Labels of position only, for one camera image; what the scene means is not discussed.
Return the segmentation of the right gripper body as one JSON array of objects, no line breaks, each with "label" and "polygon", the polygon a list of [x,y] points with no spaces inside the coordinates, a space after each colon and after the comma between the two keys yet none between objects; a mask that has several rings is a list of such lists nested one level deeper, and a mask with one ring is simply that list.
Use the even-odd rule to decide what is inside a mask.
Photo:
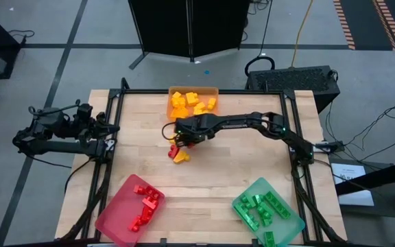
[{"label": "right gripper body", "polygon": [[215,137],[214,125],[216,124],[216,115],[201,114],[193,118],[193,134],[187,135],[187,139],[193,142],[195,139],[203,138],[203,141]]}]

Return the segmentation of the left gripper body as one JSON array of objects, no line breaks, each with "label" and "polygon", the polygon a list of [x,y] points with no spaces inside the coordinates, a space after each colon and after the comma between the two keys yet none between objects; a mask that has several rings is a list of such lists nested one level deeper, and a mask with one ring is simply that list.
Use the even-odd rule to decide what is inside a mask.
[{"label": "left gripper body", "polygon": [[84,129],[90,130],[94,126],[94,123],[95,119],[92,117],[73,115],[71,119],[68,115],[65,115],[62,134],[64,137],[77,137]]}]

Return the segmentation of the large yellow building block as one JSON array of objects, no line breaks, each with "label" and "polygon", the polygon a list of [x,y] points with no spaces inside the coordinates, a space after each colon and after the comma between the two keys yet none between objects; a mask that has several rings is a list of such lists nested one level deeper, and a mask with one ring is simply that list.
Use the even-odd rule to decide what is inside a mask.
[{"label": "large yellow building block", "polygon": [[189,92],[189,93],[186,93],[185,95],[186,95],[186,100],[187,100],[188,106],[195,106],[196,104],[198,104],[200,102],[197,93]]}]

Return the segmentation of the orange plastic bin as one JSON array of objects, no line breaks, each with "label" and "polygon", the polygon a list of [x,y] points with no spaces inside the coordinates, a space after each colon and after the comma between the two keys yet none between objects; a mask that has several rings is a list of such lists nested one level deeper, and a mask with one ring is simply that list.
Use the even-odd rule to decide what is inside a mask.
[{"label": "orange plastic bin", "polygon": [[[208,104],[208,100],[210,98],[216,98],[217,99],[217,103],[215,106],[214,110],[208,110],[208,113],[213,113],[213,114],[218,114],[219,113],[219,109],[218,109],[218,103],[219,103],[219,89],[216,87],[205,87],[205,86],[172,86],[169,88],[169,97],[168,97],[168,101],[167,101],[167,117],[169,120],[173,121],[172,119],[170,119],[170,113],[173,110],[173,106],[171,104],[171,98],[172,95],[175,92],[179,92],[181,93],[181,97],[186,99],[186,93],[189,92],[194,92],[198,94],[198,98],[200,100],[200,102],[204,102],[206,109],[207,109],[207,104]],[[188,106],[187,105],[187,100],[186,100],[186,106],[185,108],[187,108],[189,110],[189,117],[194,116],[193,114],[193,107],[194,106]]]}]

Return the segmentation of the red plastic bin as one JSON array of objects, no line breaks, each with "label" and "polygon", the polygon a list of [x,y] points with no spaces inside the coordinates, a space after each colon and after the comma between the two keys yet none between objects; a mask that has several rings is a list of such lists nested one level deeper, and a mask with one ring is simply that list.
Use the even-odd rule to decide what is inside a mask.
[{"label": "red plastic bin", "polygon": [[128,226],[130,223],[135,217],[140,217],[143,208],[146,207],[142,203],[142,199],[149,197],[146,194],[135,194],[133,192],[135,185],[140,185],[144,188],[153,187],[139,176],[135,174],[130,175],[95,222],[95,228],[118,247],[135,247],[165,201],[164,193],[153,187],[159,191],[160,198],[157,200],[158,206],[154,210],[151,220],[147,224],[142,225],[138,232],[129,231]]}]

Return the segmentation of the black perforated computer case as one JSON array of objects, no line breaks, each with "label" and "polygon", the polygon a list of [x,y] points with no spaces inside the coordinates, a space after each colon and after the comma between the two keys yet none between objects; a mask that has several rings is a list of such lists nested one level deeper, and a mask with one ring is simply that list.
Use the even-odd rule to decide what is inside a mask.
[{"label": "black perforated computer case", "polygon": [[252,71],[246,89],[254,91],[312,91],[317,112],[321,113],[339,94],[338,73],[328,65]]}]

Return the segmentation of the black folding screen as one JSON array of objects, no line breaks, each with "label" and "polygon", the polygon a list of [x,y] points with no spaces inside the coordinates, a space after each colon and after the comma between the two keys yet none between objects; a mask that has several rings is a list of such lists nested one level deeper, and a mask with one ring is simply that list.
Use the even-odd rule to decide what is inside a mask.
[{"label": "black folding screen", "polygon": [[241,46],[250,0],[128,0],[142,54],[188,58]]}]

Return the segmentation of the green plastic bin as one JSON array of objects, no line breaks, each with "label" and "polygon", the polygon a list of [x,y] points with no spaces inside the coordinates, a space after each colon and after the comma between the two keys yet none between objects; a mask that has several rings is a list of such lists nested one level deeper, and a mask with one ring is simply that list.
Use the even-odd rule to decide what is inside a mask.
[{"label": "green plastic bin", "polygon": [[[257,211],[257,206],[249,209],[245,206],[244,203],[241,202],[240,197],[245,194],[250,196],[251,198],[256,194],[264,195],[271,191],[278,200],[284,205],[284,207],[291,213],[289,219],[282,219],[277,212],[275,212],[274,208],[265,200],[261,204],[266,204],[269,208],[271,208],[274,212],[272,216],[272,223],[269,226],[263,226],[262,221],[260,219],[259,212]],[[254,216],[254,219],[259,223],[259,229],[253,232],[250,227],[239,217],[238,213],[235,211],[234,206],[236,204],[243,204],[249,211],[249,214]],[[254,234],[254,236],[258,239],[258,241],[264,245],[264,232],[272,231],[274,234],[274,239],[276,243],[276,247],[285,247],[290,244],[297,235],[301,234],[301,232],[305,228],[305,222],[301,219],[297,212],[295,212],[289,204],[286,203],[285,200],[279,195],[279,193],[264,179],[263,177],[256,180],[252,185],[250,185],[244,192],[240,193],[232,201],[232,208],[234,212],[238,215],[240,220],[249,228],[249,230]]]}]

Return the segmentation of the black side cart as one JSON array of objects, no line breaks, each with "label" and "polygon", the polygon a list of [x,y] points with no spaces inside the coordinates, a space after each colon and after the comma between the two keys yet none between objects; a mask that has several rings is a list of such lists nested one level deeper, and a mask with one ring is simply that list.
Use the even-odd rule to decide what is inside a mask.
[{"label": "black side cart", "polygon": [[395,165],[332,158],[341,210],[395,218]]}]

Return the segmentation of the black mat orange stripes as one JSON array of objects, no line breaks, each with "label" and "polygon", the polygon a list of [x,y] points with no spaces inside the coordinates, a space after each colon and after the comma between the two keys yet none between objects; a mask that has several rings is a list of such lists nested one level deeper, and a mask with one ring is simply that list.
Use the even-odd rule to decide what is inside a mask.
[{"label": "black mat orange stripes", "polygon": [[395,0],[333,0],[348,47],[395,50]]}]

